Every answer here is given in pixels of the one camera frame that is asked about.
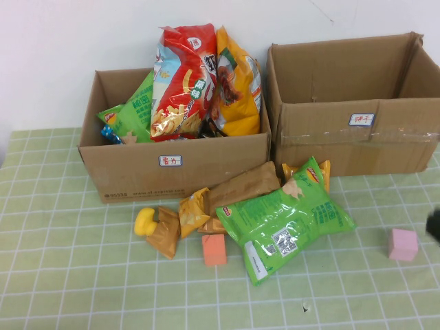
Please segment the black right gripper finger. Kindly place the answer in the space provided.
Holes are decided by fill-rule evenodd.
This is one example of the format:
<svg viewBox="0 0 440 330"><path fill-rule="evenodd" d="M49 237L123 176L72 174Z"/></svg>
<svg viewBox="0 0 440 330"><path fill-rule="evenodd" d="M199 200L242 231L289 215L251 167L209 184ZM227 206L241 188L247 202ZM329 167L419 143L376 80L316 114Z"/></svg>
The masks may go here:
<svg viewBox="0 0 440 330"><path fill-rule="evenodd" d="M426 221L426 232L432 238L440 238L440 210L433 210Z"/></svg>

